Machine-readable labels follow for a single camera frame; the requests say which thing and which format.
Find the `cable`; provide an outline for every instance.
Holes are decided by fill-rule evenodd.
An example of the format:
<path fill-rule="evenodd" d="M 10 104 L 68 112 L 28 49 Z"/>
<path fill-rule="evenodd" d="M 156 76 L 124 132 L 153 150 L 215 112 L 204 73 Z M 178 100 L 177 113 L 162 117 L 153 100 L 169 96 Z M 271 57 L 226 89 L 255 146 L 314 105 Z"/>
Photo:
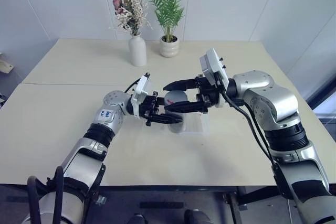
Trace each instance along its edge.
<path fill-rule="evenodd" d="M 86 221 L 89 215 L 89 208 L 90 208 L 91 203 L 92 203 L 92 197 L 84 199 L 84 210 L 83 210 L 82 223 L 87 223 Z"/>
<path fill-rule="evenodd" d="M 138 84 L 138 82 L 140 81 L 140 78 L 138 80 L 136 80 L 135 82 L 133 82 L 126 90 L 125 90 L 125 93 L 127 93 L 131 87 L 133 87 L 134 85 Z"/>
<path fill-rule="evenodd" d="M 261 132 L 261 129 L 260 129 L 260 127 L 259 127 L 259 124 L 258 124 L 258 122 L 257 122 L 257 119 L 256 119 L 256 117 L 254 116 L 253 110 L 251 109 L 251 107 L 250 107 L 245 101 L 244 101 L 244 105 L 245 105 L 245 107 L 248 109 L 248 111 L 250 112 L 250 115 L 251 115 L 251 117 L 252 117 L 252 120 L 253 120 L 253 122 L 254 122 L 254 125 L 255 125 L 255 127 L 257 128 L 257 131 L 258 131 L 258 133 L 259 133 L 259 135 L 260 135 L 260 137 L 261 137 L 261 139 L 262 139 L 262 141 L 263 141 L 263 143 L 264 143 L 264 145 L 265 145 L 265 148 L 266 148 L 267 153 L 268 153 L 268 157 L 272 157 L 271 152 L 269 151 L 269 146 L 268 146 L 268 144 L 267 144 L 267 142 L 266 142 L 266 139 L 265 139 L 263 133 Z M 274 161 L 273 161 L 272 158 L 270 158 L 270 161 L 271 161 L 272 165 L 274 165 Z"/>
<path fill-rule="evenodd" d="M 265 149 L 263 148 L 263 146 L 262 146 L 262 144 L 261 144 L 261 142 L 260 142 L 260 140 L 259 140 L 259 138 L 258 138 L 258 136 L 257 136 L 257 133 L 256 133 L 254 127 L 253 127 L 252 121 L 251 121 L 250 117 L 248 116 L 248 114 L 247 114 L 244 110 L 242 110 L 241 108 L 239 108 L 239 107 L 238 107 L 238 106 L 237 106 L 237 105 L 230 99 L 230 97 L 228 97 L 228 95 L 227 95 L 226 92 L 225 92 L 225 88 L 224 88 L 223 82 L 222 82 L 221 78 L 218 76 L 218 73 L 217 73 L 217 72 L 214 73 L 214 77 L 215 77 L 215 80 L 216 80 L 216 85 L 217 85 L 217 87 L 218 87 L 220 93 L 222 94 L 224 100 L 225 100 L 228 104 L 230 104 L 236 111 L 238 111 L 239 113 L 241 113 L 241 114 L 246 118 L 246 120 L 247 120 L 247 122 L 248 122 L 248 125 L 250 126 L 250 129 L 251 129 L 251 131 L 252 131 L 252 134 L 253 134 L 255 140 L 257 141 L 259 147 L 262 149 L 262 151 L 263 151 L 263 153 L 266 155 L 266 157 L 271 161 L 271 157 L 268 156 L 267 152 L 266 152 Z"/>
<path fill-rule="evenodd" d="M 37 180 L 38 179 L 35 176 L 30 176 L 27 181 L 29 214 L 31 224 L 41 224 L 40 206 L 38 204 L 38 194 L 36 190 Z"/>
<path fill-rule="evenodd" d="M 63 200 L 63 167 L 57 166 L 55 171 L 54 180 L 56 181 L 56 195 L 55 195 L 55 206 L 52 224 L 60 224 L 62 218 L 62 200 Z"/>
<path fill-rule="evenodd" d="M 291 213 L 291 211 L 290 211 L 290 206 L 289 206 L 289 199 L 287 199 L 287 205 L 288 205 L 288 212 L 289 212 L 290 224 L 293 224 L 292 213 Z"/>

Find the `silver robot arm segment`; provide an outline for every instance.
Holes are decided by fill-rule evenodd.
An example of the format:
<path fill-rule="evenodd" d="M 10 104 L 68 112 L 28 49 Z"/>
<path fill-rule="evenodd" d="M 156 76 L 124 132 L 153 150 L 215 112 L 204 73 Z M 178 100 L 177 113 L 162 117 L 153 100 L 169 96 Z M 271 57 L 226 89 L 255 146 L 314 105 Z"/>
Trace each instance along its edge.
<path fill-rule="evenodd" d="M 253 109 L 264 131 L 291 127 L 300 122 L 298 101 L 288 89 L 276 85 L 273 78 L 261 71 L 233 76 L 237 97 Z"/>
<path fill-rule="evenodd" d="M 61 223 L 80 224 L 84 200 L 98 190 L 105 172 L 103 160 L 113 137 L 118 133 L 123 117 L 128 114 L 131 96 L 122 91 L 108 93 L 97 111 L 89 130 L 73 147 L 62 163 L 64 193 Z M 55 205 L 54 191 L 39 200 L 42 223 L 52 223 Z M 30 223 L 28 215 L 23 223 Z"/>

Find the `table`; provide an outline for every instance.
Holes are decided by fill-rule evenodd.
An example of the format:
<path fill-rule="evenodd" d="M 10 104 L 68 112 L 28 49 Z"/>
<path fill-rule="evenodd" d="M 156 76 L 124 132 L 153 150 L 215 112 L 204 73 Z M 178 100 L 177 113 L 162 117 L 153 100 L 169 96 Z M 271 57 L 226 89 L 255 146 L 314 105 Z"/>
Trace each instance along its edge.
<path fill-rule="evenodd" d="M 0 111 L 0 161 L 6 164 L 0 166 L 0 183 L 25 184 L 32 174 L 42 180 L 53 176 L 106 93 L 124 90 L 146 71 L 158 91 L 171 81 L 193 78 L 201 72 L 199 56 L 212 46 L 224 57 L 229 76 L 262 70 L 297 95 L 307 136 L 336 183 L 335 142 L 261 43 L 183 42 L 171 59 L 156 53 L 156 42 L 147 45 L 148 65 L 137 68 L 122 56 L 126 41 L 58 41 Z M 207 116 L 208 131 L 202 134 L 174 134 L 166 125 L 147 127 L 144 120 L 127 116 L 104 161 L 102 185 L 275 185 L 270 163 L 243 116 L 227 106 L 210 108 Z"/>

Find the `label sticker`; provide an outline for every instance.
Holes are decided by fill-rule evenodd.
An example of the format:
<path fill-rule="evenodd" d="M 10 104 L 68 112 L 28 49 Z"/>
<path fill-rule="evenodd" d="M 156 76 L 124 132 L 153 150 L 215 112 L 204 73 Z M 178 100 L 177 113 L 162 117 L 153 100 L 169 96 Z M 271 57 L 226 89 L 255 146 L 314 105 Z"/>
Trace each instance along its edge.
<path fill-rule="evenodd" d="M 111 117 L 112 117 L 112 110 L 102 110 L 100 111 L 99 113 L 99 119 L 102 120 L 102 121 L 108 121 L 108 120 L 111 120 Z"/>

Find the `white ceramic pot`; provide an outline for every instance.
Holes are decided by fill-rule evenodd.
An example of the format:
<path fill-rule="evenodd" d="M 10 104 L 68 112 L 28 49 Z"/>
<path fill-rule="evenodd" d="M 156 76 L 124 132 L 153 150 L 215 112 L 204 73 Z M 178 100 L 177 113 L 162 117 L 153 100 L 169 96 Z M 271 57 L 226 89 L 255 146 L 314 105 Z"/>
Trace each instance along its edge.
<path fill-rule="evenodd" d="M 160 39 L 160 54 L 164 57 L 174 57 L 178 54 L 180 41 L 177 38 L 175 42 L 164 42 L 162 40 L 163 36 Z"/>
<path fill-rule="evenodd" d="M 141 67 L 147 63 L 146 42 L 141 38 L 141 33 L 132 35 L 128 41 L 131 53 L 131 63 L 136 67 Z"/>

